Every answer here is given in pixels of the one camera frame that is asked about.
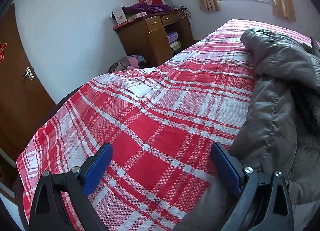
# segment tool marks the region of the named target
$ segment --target gray jacket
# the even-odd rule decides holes
[[[257,28],[245,31],[241,42],[253,52],[257,82],[246,121],[229,152],[243,166],[283,173],[295,230],[301,230],[320,199],[319,47],[311,49],[284,34]],[[233,203],[216,177],[174,230],[215,230]]]

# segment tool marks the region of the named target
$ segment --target brown desk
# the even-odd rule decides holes
[[[147,67],[156,67],[173,57],[166,32],[177,32],[182,50],[195,42],[188,16],[177,10],[171,14],[140,19],[116,29],[127,55],[142,55]]]

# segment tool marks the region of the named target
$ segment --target bed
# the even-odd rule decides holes
[[[212,142],[231,146],[246,119],[255,78],[240,37],[257,26],[310,45],[288,29],[231,20],[159,67],[101,75],[82,86],[17,160],[27,220],[44,170],[67,172],[109,142],[113,160],[89,195],[102,221],[111,231],[171,230],[215,181]]]

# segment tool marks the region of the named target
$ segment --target white wall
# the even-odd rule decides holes
[[[310,0],[293,0],[297,22],[273,16],[272,5],[261,1],[220,0],[222,10],[219,12],[200,11],[198,0],[171,1],[191,12],[191,27],[196,40],[203,39],[230,19],[245,19],[285,27],[320,41],[320,15]]]
[[[58,103],[125,56],[112,9],[138,0],[15,0],[26,55]]]
[[[10,200],[0,194],[0,199],[2,200],[4,206],[7,208],[7,211],[11,215],[12,219],[16,222],[18,227],[24,231],[17,205],[13,204]]]

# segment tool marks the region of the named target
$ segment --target metal screw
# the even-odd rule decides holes
[[[75,166],[71,169],[72,173],[78,173],[80,171],[80,168],[78,166]]]
[[[248,173],[248,174],[251,174],[251,173],[253,172],[253,168],[251,168],[251,167],[245,167],[245,168],[244,168],[244,172],[245,172],[245,173]]]
[[[281,178],[281,177],[282,177],[281,171],[278,171],[278,170],[275,172],[275,175],[276,175],[278,178]]]
[[[45,170],[44,172],[42,172],[42,176],[47,177],[49,175],[49,171]]]

